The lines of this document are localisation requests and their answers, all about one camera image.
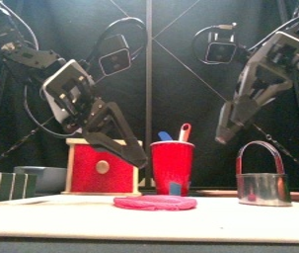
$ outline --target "red cup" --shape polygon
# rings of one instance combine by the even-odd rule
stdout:
[[[193,148],[193,144],[176,140],[151,144],[152,175],[157,194],[187,196]]]

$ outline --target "metal pail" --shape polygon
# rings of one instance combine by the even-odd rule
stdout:
[[[242,157],[246,148],[251,144],[262,145],[267,148],[274,157],[276,174],[274,173],[246,173],[242,174]],[[239,150],[236,158],[236,178],[239,203],[256,206],[290,207],[291,196],[287,187],[287,176],[283,171],[283,164],[279,153],[274,146],[255,140]]]

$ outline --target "bucket handle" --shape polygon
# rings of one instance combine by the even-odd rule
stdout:
[[[248,144],[246,144],[240,150],[239,150],[239,154],[238,154],[238,158],[236,158],[236,174],[242,174],[242,157],[243,157],[243,152],[246,150],[246,148],[251,145],[251,144],[258,144],[258,145],[262,145],[263,147],[266,147],[274,157],[274,162],[275,162],[275,168],[276,168],[276,173],[278,174],[284,174],[284,171],[283,171],[283,164],[282,164],[282,159],[280,159],[280,155],[279,155],[279,152],[276,151],[275,147],[264,142],[264,141],[260,141],[260,140],[255,140],[255,141],[251,141]]]

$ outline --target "black curtain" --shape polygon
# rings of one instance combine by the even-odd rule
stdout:
[[[125,15],[147,19],[145,0],[6,0],[32,27],[40,48],[55,50],[65,59],[85,58],[105,27]],[[295,1],[286,1],[288,13]],[[191,52],[192,37],[212,25],[238,23],[240,44],[252,46],[280,25],[276,1],[260,0],[152,0],[152,136],[160,130],[176,138],[183,123],[192,124],[195,144],[192,182],[196,187],[235,187],[235,158],[239,148],[264,135],[250,127],[227,145],[215,141],[215,129],[224,100],[234,96],[243,66],[238,62],[204,65]],[[36,128],[22,109],[22,87],[2,72],[0,63],[0,154]],[[137,139],[145,140],[145,55],[129,70],[104,78],[99,91],[115,101]],[[30,110],[40,120],[50,116],[40,98],[40,87],[29,88]],[[299,159],[299,110],[288,90],[255,117],[256,125]],[[61,132],[56,121],[49,123]],[[291,187],[299,187],[299,165],[282,155]],[[244,156],[247,171],[274,171],[270,154],[251,148]],[[5,159],[0,171],[14,166],[67,166],[67,145],[40,130]]]

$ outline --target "pink towel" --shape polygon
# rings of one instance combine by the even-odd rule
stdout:
[[[141,211],[181,211],[196,207],[196,200],[173,195],[145,195],[113,199],[115,207]]]

